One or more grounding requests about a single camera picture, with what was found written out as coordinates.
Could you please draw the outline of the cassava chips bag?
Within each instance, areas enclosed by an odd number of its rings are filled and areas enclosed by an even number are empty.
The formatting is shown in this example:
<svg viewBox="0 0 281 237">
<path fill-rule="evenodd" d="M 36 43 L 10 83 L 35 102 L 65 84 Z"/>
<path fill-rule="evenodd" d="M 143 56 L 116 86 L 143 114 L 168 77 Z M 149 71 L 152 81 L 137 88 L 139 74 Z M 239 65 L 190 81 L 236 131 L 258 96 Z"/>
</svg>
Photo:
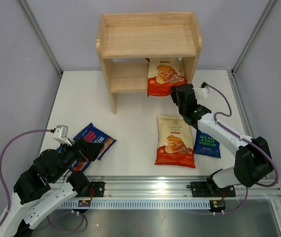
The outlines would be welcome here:
<svg viewBox="0 0 281 237">
<path fill-rule="evenodd" d="M 186 84 L 177 57 L 146 58 L 149 63 L 147 95 L 164 97 L 171 94 L 171 87 Z"/>
<path fill-rule="evenodd" d="M 195 168 L 190 126 L 181 118 L 157 117 L 158 145 L 156 165 Z"/>
</svg>

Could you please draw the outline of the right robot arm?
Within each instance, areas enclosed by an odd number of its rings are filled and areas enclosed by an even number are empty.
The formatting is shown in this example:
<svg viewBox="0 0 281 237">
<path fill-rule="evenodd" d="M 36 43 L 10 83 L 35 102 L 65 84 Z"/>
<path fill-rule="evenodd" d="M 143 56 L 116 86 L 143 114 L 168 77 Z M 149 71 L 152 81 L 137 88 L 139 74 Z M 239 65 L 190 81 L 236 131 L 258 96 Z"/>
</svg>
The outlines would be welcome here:
<svg viewBox="0 0 281 237">
<path fill-rule="evenodd" d="M 217 118 L 218 113 L 212 113 L 207 107 L 198 104 L 198 96 L 206 97 L 211 87 L 206 82 L 200 88 L 194 88 L 192 84 L 171 87 L 172 100 L 184 121 L 214 138 L 235 157 L 234 166 L 214 172 L 205 181 L 192 182 L 192 195 L 235 197 L 235 185 L 246 188 L 258 185 L 262 178 L 277 172 L 277 168 L 264 138 L 252 138 L 232 129 Z"/>
</svg>

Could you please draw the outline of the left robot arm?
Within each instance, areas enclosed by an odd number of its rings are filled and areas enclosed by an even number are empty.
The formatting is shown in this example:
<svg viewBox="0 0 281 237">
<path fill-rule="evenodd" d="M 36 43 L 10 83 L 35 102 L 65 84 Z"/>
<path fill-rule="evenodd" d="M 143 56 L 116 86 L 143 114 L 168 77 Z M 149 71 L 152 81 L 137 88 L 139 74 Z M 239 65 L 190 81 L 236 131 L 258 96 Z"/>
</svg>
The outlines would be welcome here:
<svg viewBox="0 0 281 237">
<path fill-rule="evenodd" d="M 95 161 L 103 143 L 90 143 L 82 138 L 69 145 L 43 151 L 31 167 L 22 173 L 13 187 L 10 202 L 0 216 L 0 237 L 29 237 L 39 223 L 63 202 L 90 191 L 90 181 L 74 171 L 66 181 L 39 205 L 34 205 L 76 161 Z"/>
</svg>

